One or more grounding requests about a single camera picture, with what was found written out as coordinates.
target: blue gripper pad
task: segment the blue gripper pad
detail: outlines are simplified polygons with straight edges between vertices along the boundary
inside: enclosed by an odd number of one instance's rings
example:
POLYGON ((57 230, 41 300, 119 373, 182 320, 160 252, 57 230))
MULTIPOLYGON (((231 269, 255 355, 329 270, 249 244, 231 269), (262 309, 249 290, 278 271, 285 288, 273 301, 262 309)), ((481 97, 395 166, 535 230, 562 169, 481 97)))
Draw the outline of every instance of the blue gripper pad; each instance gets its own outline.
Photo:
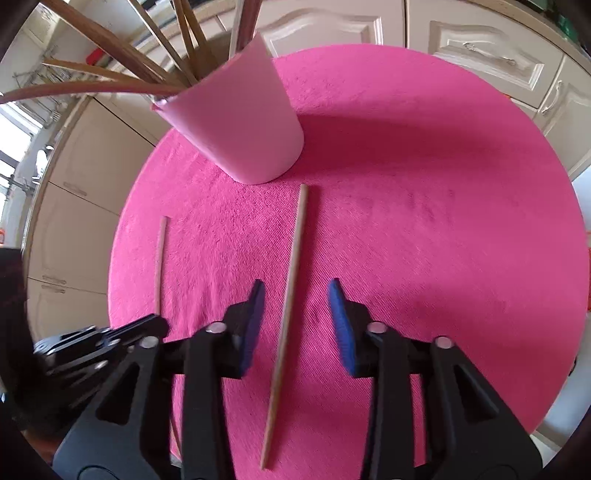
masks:
POLYGON ((347 315, 347 299, 340 286, 338 278, 333 278, 329 283, 329 304, 332 313, 333 326, 335 328, 336 341, 339 346, 340 361, 349 375, 355 376, 356 355, 355 355, 355 332, 351 319, 347 315))
POLYGON ((239 350, 239 372, 241 376, 244 375, 251 366, 252 356, 255 351, 256 343, 258 342, 259 332, 261 331, 262 313, 265 309, 265 284, 261 280, 255 280, 251 294, 245 304, 247 307, 245 319, 246 329, 244 330, 239 350))

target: kitchen cabinet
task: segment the kitchen cabinet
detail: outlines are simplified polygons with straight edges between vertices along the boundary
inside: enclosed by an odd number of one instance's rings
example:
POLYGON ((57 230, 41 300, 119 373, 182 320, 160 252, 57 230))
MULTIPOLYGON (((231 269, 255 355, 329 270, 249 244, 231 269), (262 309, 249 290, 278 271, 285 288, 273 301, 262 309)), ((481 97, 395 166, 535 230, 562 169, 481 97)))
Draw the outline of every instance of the kitchen cabinet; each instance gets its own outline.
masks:
MULTIPOLYGON (((214 18, 203 21, 200 25, 203 34, 208 39, 224 32, 223 28, 214 18)), ((165 28, 164 34, 179 55, 185 57, 187 50, 184 46, 183 37, 178 29, 178 25, 175 23, 171 27, 173 28, 165 28)), ((163 68, 167 70, 173 68, 173 62, 165 49, 156 43, 152 37, 146 44, 140 44, 138 48, 163 68)), ((114 70, 130 74, 128 70, 123 68, 114 70)), ((135 93, 100 93, 96 96, 96 99, 152 145, 156 145, 171 128, 159 114, 151 110, 152 101, 148 96, 137 95, 135 93)))
POLYGON ((109 326, 107 295, 27 280, 27 316, 33 341, 90 325, 109 326))
POLYGON ((118 220, 114 213, 49 183, 33 232, 29 278, 106 293, 118 220))
POLYGON ((154 146, 91 101, 73 128, 50 182, 119 214, 154 146))
POLYGON ((515 100, 514 98, 512 98, 511 102, 517 105, 521 109, 521 111, 531 119, 533 119, 535 117, 535 114, 538 113, 538 111, 534 107, 529 106, 526 103, 520 102, 519 100, 515 100))
POLYGON ((408 47, 464 67, 538 108, 563 52, 529 28, 459 0, 409 0, 408 47))
POLYGON ((534 118, 571 180, 591 164, 591 76, 565 56, 534 118))
MULTIPOLYGON (((219 15, 231 30, 235 12, 219 15)), ((347 43, 404 46, 402 0, 266 0, 256 30, 275 57, 347 43)))

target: paper cup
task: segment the paper cup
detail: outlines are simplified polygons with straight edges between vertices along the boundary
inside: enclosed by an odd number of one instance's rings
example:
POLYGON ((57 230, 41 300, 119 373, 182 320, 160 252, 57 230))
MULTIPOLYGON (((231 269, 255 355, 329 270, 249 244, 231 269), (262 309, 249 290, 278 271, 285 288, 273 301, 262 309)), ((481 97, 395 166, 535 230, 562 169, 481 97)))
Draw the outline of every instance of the paper cup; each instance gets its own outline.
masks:
POLYGON ((304 147, 304 132, 260 35, 197 85, 152 109, 240 183, 276 179, 304 147))

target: pink round rug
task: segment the pink round rug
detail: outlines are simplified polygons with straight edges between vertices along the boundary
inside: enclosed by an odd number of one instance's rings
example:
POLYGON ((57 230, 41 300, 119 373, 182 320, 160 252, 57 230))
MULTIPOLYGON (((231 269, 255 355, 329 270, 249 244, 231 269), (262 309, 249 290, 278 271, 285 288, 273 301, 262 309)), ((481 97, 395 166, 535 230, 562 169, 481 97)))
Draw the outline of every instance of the pink round rug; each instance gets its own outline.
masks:
POLYGON ((244 186, 169 132, 121 215, 111 323, 151 313, 163 215, 170 339, 220 319, 255 278, 265 282, 254 362, 243 381, 225 382, 239 480, 359 478, 370 381, 339 363, 333 277, 403 335, 452 337, 533 430, 572 366, 589 285, 583 219, 548 142, 492 86, 415 51, 334 46, 275 65, 306 136, 300 159, 278 180, 244 186), (310 197, 287 374, 271 470, 261 472, 300 183, 310 197))

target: wooden dowel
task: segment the wooden dowel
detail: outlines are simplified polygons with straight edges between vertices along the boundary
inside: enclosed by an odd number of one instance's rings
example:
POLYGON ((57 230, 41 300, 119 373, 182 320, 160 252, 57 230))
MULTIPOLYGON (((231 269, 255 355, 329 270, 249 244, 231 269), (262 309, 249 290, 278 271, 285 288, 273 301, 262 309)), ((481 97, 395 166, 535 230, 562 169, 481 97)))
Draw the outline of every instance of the wooden dowel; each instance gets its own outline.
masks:
POLYGON ((64 0, 41 0, 40 3, 98 45, 140 79, 148 83, 163 83, 163 80, 165 80, 168 83, 180 84, 180 81, 174 75, 135 48, 122 42, 102 25, 86 18, 64 0))
POLYGON ((138 14, 144 25, 152 32, 152 35, 156 37, 158 43, 166 50, 170 59, 174 62, 177 68, 183 72, 187 80, 191 85, 197 83, 197 79, 195 75, 191 71, 191 68, 187 63, 180 57, 174 47, 170 44, 168 39, 162 33, 162 30, 158 28, 158 25, 152 20, 152 18, 148 15, 148 12, 142 7, 142 5, 138 2, 138 0, 127 0, 131 7, 135 10, 138 14))
POLYGON ((164 258, 164 240, 166 239, 166 224, 168 217, 160 219, 158 231, 158 243, 156 246, 156 268, 154 270, 154 313, 160 315, 160 302, 162 299, 162 261, 164 258))
POLYGON ((262 0, 238 0, 236 2, 236 17, 230 37, 229 58, 242 51, 252 40, 261 4, 262 0))
POLYGON ((215 70, 219 66, 219 63, 217 62, 217 58, 213 54, 209 42, 205 38, 205 34, 201 29, 201 25, 199 25, 197 17, 195 17, 195 13, 191 8, 189 0, 181 0, 181 3, 183 5, 185 17, 187 18, 187 23, 189 24, 189 27, 191 28, 191 31, 195 36, 195 40, 197 40, 197 43, 199 45, 199 51, 202 53, 203 58, 205 58, 205 61, 209 64, 210 68, 212 70, 215 70))
POLYGON ((191 65, 191 69, 193 74, 200 78, 199 76, 199 64, 197 62, 197 56, 195 55, 195 47, 193 46, 193 40, 191 39, 191 33, 189 32, 189 27, 187 26, 187 18, 185 17, 183 11, 183 4, 181 0, 173 0, 174 4, 174 12, 177 16, 178 27, 181 31, 181 36, 183 37, 183 43, 185 48, 187 49, 187 57, 189 57, 189 64, 191 65))
POLYGON ((161 85, 159 83, 138 82, 137 80, 116 82, 100 81, 92 82, 63 82, 49 83, 46 85, 31 85, 29 87, 12 90, 0 96, 0 105, 31 98, 72 95, 74 93, 143 93, 145 95, 176 95, 184 90, 184 87, 176 85, 161 85))
POLYGON ((279 397, 281 394, 281 383, 283 381, 283 368, 285 364, 285 353, 287 351, 287 339, 289 336, 291 309, 293 307, 294 295, 296 293, 297 271, 300 263, 301 239, 306 222, 306 204, 308 201, 308 186, 300 185, 300 198, 297 205, 297 216, 295 217, 294 237, 291 244, 290 266, 287 273, 287 283, 285 285, 285 296, 283 297, 283 311, 281 313, 281 332, 279 345, 277 347, 277 358, 275 359, 275 369, 271 379, 271 396, 269 398, 269 410, 267 412, 267 424, 265 425, 265 437, 262 443, 261 469, 267 468, 269 452, 273 440, 273 429, 277 410, 279 407, 279 397))
POLYGON ((94 65, 87 65, 86 63, 76 63, 75 61, 65 61, 58 59, 44 59, 42 64, 66 70, 73 70, 74 72, 90 73, 92 75, 97 75, 99 77, 111 80, 118 80, 121 82, 135 81, 145 84, 143 80, 126 75, 125 73, 113 72, 101 67, 95 67, 94 65))

